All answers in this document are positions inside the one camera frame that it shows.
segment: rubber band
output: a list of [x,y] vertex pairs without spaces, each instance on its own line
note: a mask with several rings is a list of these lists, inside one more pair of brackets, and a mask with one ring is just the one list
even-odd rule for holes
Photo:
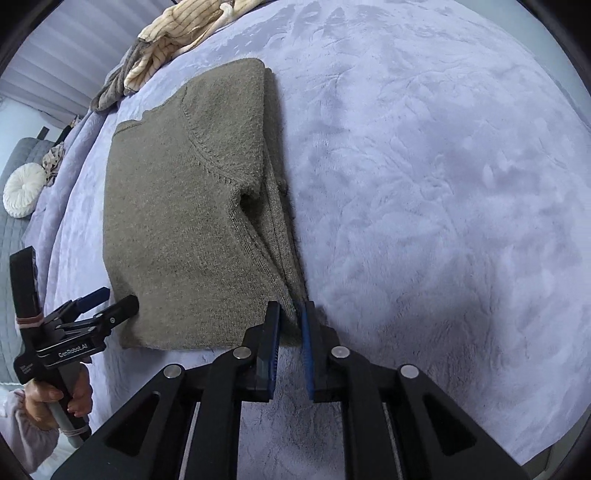
[[60,432],[62,432],[66,437],[76,437],[78,435],[82,435],[84,432],[87,432],[89,429],[90,429],[90,426],[88,424],[86,424],[83,427],[80,427],[79,429],[76,429],[76,430],[60,429]]
[[41,312],[36,317],[28,319],[20,319],[19,317],[16,317],[14,319],[14,322],[17,328],[36,328],[43,324],[43,320],[45,320],[45,317],[43,315],[43,312]]

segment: crumpled fabric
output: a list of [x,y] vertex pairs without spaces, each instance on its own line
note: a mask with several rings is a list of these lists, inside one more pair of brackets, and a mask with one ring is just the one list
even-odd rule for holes
[[183,0],[145,27],[123,62],[90,103],[109,109],[137,93],[169,61],[197,47],[220,28],[236,21],[265,0]]
[[51,187],[57,177],[57,173],[60,170],[61,161],[64,158],[66,153],[66,149],[64,148],[64,142],[52,147],[49,152],[43,155],[43,159],[41,160],[41,166],[45,170],[47,175],[47,183],[48,187]]

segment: white round pillow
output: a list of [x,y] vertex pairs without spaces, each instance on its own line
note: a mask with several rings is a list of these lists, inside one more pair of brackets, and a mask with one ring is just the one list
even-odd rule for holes
[[2,196],[8,214],[14,218],[32,214],[46,182],[45,169],[37,163],[25,163],[12,172]]

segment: folded sweater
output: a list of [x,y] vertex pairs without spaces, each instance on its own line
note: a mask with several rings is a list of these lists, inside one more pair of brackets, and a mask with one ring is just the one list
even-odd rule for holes
[[139,315],[124,346],[239,345],[278,300],[297,335],[306,296],[291,235],[271,71],[238,60],[189,81],[109,153],[103,257]]

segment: bed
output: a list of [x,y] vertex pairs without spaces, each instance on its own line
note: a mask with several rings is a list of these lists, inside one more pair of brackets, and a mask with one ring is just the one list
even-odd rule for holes
[[[109,285],[116,126],[244,57],[276,75],[308,293],[343,343],[418,365],[520,463],[558,440],[591,400],[591,134],[526,48],[451,0],[277,1],[88,114],[27,235],[45,310]],[[93,428],[164,365],[217,353],[115,333]],[[243,408],[240,478],[343,478],[339,412],[308,402],[299,348],[279,372],[275,401]]]

